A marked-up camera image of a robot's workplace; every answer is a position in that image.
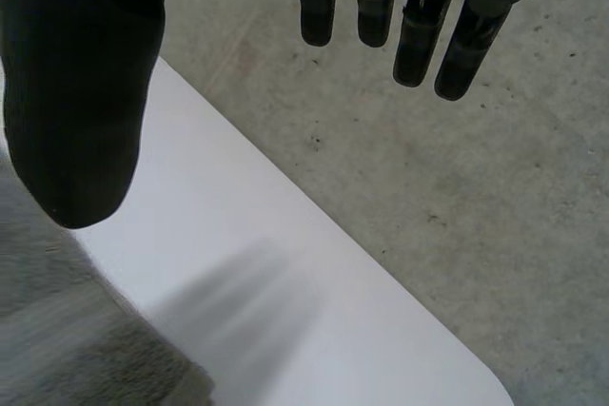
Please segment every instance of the gray floor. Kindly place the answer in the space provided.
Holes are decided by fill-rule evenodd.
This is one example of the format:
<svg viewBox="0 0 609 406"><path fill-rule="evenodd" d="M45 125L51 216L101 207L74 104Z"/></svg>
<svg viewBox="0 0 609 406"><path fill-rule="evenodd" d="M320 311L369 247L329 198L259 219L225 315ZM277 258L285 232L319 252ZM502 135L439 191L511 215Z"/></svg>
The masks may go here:
<svg viewBox="0 0 609 406"><path fill-rule="evenodd" d="M609 1L523 0L458 103L394 84L356 0L310 48L297 0L167 0L163 55L501 379L609 404Z"/></svg>

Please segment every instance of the gray fabric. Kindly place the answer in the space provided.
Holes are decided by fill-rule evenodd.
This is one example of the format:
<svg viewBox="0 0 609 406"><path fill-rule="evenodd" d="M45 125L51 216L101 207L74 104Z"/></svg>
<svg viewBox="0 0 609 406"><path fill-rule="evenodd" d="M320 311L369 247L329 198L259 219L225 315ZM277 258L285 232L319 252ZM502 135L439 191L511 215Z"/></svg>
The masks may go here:
<svg viewBox="0 0 609 406"><path fill-rule="evenodd" d="M0 259L2 404L206 404L203 371L114 299L1 153Z"/></svg>

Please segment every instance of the concrete floor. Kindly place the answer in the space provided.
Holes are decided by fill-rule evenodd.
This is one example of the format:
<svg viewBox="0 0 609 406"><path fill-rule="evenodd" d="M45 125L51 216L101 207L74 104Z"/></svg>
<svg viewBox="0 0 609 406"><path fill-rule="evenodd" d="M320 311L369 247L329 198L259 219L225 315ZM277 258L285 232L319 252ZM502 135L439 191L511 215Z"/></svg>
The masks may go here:
<svg viewBox="0 0 609 406"><path fill-rule="evenodd" d="M609 2L523 0L468 95L392 80L337 0L167 0L163 56L500 378L517 405L609 404Z"/></svg>

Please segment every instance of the white surface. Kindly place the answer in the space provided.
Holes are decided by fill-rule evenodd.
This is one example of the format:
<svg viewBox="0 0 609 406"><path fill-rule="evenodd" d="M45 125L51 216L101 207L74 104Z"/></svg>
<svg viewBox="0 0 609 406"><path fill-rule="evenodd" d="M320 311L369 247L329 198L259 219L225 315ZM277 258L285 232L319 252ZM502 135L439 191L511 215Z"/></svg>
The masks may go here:
<svg viewBox="0 0 609 406"><path fill-rule="evenodd" d="M162 60L128 197L108 221L74 235L119 291L206 367L219 406L513 404L467 348ZM243 267L213 273L237 256ZM285 357L268 364L280 350Z"/></svg>

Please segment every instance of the gray towel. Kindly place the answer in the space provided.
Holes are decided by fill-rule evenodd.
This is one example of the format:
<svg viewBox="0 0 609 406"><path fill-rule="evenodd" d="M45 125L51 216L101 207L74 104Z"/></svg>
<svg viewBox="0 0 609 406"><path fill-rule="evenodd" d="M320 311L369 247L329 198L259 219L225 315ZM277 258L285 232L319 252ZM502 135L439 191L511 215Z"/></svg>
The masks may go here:
<svg viewBox="0 0 609 406"><path fill-rule="evenodd" d="M2 404L210 404L211 381L100 278L0 153Z"/></svg>

